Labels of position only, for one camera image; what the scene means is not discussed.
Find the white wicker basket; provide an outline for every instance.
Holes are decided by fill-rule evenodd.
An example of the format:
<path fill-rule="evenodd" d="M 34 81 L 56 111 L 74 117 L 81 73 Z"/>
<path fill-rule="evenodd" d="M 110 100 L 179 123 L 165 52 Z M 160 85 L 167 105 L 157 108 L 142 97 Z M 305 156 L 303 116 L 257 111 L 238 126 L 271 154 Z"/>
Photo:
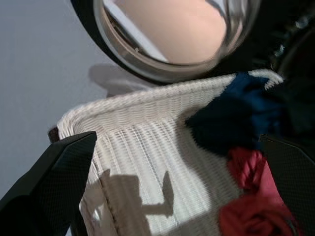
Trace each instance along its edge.
<path fill-rule="evenodd" d="M 282 82 L 269 70 L 251 74 L 270 78 L 268 86 Z M 183 121 L 220 95 L 233 78 L 108 98 L 61 119 L 60 138 L 97 132 L 80 204 L 90 236 L 220 235 L 218 210 L 241 190 L 226 160 L 198 148 Z"/>

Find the dark clothing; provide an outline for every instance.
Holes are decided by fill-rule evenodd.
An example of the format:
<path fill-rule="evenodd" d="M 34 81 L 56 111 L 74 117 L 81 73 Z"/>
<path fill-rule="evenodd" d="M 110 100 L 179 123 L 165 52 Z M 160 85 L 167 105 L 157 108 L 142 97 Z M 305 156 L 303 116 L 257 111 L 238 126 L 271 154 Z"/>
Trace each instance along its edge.
<path fill-rule="evenodd" d="M 227 155 L 234 146 L 260 149 L 262 133 L 279 133 L 280 103 L 266 99 L 267 78 L 239 73 L 225 91 L 186 120 L 196 143 Z"/>
<path fill-rule="evenodd" d="M 314 138 L 315 131 L 315 81 L 292 79 L 266 91 L 270 99 L 284 104 L 281 120 L 286 136 Z"/>

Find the gray wall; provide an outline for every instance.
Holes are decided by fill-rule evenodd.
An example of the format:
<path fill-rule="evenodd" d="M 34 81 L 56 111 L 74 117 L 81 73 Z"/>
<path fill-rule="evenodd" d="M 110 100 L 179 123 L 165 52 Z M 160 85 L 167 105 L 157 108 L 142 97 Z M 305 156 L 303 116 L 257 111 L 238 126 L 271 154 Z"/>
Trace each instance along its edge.
<path fill-rule="evenodd" d="M 94 44 L 70 0 L 2 1 L 0 198 L 48 147 L 65 112 L 148 86 Z"/>

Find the laundry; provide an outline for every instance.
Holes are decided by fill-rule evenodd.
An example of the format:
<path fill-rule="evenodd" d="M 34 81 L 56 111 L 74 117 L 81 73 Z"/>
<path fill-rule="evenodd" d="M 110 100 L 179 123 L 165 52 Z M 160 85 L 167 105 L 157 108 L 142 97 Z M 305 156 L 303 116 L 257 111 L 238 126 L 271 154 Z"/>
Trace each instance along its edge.
<path fill-rule="evenodd" d="M 227 155 L 240 146 L 260 149 L 262 133 L 279 133 L 282 105 L 264 94 L 267 78 L 238 73 L 221 96 L 186 120 L 196 143 Z"/>
<path fill-rule="evenodd" d="M 286 80 L 265 92 L 268 99 L 283 103 L 283 134 L 315 143 L 314 92 L 315 81 L 308 78 Z"/>
<path fill-rule="evenodd" d="M 294 218 L 283 203 L 266 159 L 258 150 L 236 147 L 229 152 L 228 168 L 242 197 L 220 210 L 224 236 L 297 236 Z"/>

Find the red clothing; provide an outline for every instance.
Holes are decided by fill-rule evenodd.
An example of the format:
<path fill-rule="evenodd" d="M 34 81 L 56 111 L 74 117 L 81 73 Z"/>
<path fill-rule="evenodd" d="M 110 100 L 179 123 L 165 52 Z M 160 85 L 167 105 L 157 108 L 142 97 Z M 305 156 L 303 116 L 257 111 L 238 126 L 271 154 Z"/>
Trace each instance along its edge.
<path fill-rule="evenodd" d="M 229 152 L 228 168 L 247 194 L 220 210 L 224 236 L 293 236 L 287 220 L 291 212 L 283 203 L 268 163 L 258 150 L 237 147 Z"/>

